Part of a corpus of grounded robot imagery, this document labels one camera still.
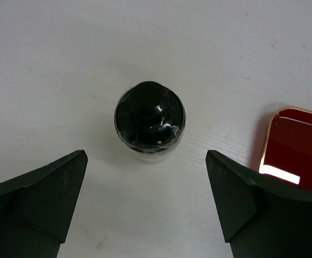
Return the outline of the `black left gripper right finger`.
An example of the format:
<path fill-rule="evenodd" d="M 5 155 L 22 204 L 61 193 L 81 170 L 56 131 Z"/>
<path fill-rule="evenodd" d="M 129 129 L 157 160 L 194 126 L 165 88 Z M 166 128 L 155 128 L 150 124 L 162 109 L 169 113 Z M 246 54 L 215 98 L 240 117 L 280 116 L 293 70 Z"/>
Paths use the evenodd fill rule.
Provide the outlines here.
<path fill-rule="evenodd" d="M 312 191 L 205 157 L 223 238 L 234 257 L 312 257 Z"/>

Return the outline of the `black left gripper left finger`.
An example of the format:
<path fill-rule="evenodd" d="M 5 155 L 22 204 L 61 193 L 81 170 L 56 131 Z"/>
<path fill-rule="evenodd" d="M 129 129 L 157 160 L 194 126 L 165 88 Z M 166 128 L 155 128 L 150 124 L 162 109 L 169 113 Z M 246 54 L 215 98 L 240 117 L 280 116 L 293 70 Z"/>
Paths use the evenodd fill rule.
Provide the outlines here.
<path fill-rule="evenodd" d="M 0 257 L 57 257 L 87 162 L 85 151 L 76 150 L 0 183 Z"/>

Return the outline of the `black cap clear bottle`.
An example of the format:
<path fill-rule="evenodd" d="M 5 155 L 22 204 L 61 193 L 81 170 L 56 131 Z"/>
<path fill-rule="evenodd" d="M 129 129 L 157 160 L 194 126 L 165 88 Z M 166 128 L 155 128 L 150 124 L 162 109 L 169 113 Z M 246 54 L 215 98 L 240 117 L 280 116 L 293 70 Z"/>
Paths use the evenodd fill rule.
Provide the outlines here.
<path fill-rule="evenodd" d="M 145 81 L 119 99 L 114 125 L 118 137 L 136 158 L 157 163 L 180 143 L 186 112 L 175 92 L 160 83 Z"/>

